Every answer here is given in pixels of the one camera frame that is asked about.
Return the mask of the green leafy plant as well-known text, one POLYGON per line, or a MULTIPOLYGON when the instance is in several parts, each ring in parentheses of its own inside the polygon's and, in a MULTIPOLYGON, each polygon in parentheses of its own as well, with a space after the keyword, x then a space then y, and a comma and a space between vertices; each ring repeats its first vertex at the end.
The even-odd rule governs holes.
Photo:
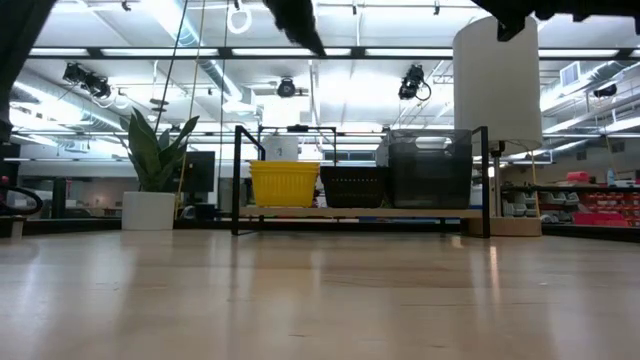
POLYGON ((127 132, 127 141, 120 138, 126 149, 143 192, 168 192, 168 183, 178 164, 185 158, 188 140, 199 116, 190 118, 177 136, 170 130, 158 135, 146 117, 133 108, 129 119, 121 119, 121 127, 127 132))

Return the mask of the thin black hanging line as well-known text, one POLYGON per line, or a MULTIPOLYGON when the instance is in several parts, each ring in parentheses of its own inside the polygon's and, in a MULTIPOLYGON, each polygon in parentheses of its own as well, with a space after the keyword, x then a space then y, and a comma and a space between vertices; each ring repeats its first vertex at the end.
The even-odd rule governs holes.
POLYGON ((229 93, 229 86, 227 85, 227 82, 225 80, 225 76, 226 76, 226 63, 225 60, 221 61, 221 86, 220 86, 220 91, 221 91, 221 98, 220 98, 220 114, 219 114, 219 149, 217 151, 217 165, 216 165, 216 169, 217 169, 217 179, 216 179, 216 207, 220 210, 223 211, 223 201, 221 200, 221 198, 223 197, 223 192, 220 190, 220 185, 221 185, 221 181, 222 181, 222 175, 223 175, 223 170, 224 170, 224 166, 223 166, 223 155, 224 155, 224 104, 227 100, 228 97, 228 93, 229 93))

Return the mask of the translucent grey plastic bin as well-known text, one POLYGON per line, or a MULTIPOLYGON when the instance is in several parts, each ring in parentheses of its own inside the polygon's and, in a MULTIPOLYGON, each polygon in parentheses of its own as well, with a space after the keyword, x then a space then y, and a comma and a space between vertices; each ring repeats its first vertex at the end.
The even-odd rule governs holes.
POLYGON ((394 148, 389 154, 388 199, 402 209, 467 209, 472 163, 467 152, 394 148))
POLYGON ((455 129, 400 129, 387 134, 389 161, 471 163, 472 132, 455 129))

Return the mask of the storage rack with red bins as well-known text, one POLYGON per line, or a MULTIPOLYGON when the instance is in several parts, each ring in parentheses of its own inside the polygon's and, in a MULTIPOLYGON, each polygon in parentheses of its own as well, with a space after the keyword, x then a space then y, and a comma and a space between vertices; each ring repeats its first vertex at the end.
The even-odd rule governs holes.
POLYGON ((512 185, 501 187, 505 217, 543 224, 640 228, 640 186, 512 185))

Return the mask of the black frame wooden board shelf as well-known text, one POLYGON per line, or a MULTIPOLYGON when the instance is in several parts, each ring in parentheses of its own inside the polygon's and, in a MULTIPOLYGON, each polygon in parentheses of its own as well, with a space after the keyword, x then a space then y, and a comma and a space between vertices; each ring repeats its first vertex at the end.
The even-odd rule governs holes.
POLYGON ((233 236, 240 234, 241 216, 258 216, 263 222, 263 216, 289 216, 289 217, 323 217, 323 218, 358 218, 358 217, 382 217, 382 218, 460 218, 481 219, 480 238, 491 237, 490 216, 490 191, 488 177, 488 128, 481 126, 472 131, 481 135, 482 154, 482 205, 480 210, 451 210, 451 209, 393 209, 393 208, 246 208, 240 206, 240 172, 241 172, 241 147, 242 140, 246 137, 258 149, 260 160, 266 159, 266 149, 251 135, 242 125, 236 125, 234 130, 234 156, 232 171, 232 212, 230 230, 233 236))

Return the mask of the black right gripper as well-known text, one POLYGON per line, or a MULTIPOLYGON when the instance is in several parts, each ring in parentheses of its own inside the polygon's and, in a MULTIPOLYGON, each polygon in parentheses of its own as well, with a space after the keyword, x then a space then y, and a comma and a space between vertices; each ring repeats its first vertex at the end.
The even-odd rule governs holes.
POLYGON ((536 0, 471 0, 496 18, 497 40, 508 42, 524 28, 536 0))

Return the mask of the black background monitor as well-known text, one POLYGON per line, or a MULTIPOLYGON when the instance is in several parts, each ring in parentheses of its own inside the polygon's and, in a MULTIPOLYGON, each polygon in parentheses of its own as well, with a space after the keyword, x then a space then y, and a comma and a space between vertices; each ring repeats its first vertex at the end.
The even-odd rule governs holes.
POLYGON ((182 191, 204 193, 214 191, 215 153, 188 152, 182 191))

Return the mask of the white plant pot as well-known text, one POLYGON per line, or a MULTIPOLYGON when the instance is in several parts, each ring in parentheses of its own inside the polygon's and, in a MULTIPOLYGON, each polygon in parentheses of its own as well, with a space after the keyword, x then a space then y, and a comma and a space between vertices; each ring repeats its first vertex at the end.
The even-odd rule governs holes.
POLYGON ((125 192, 121 228, 125 231, 172 230, 175 196, 161 192, 125 192))

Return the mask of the white background container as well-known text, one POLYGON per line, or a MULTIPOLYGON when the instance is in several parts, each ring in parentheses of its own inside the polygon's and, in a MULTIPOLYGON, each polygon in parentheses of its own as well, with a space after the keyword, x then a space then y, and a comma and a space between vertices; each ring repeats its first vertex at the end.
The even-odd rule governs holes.
POLYGON ((262 145, 267 161, 297 161, 299 159, 298 138, 293 136, 269 135, 262 145))

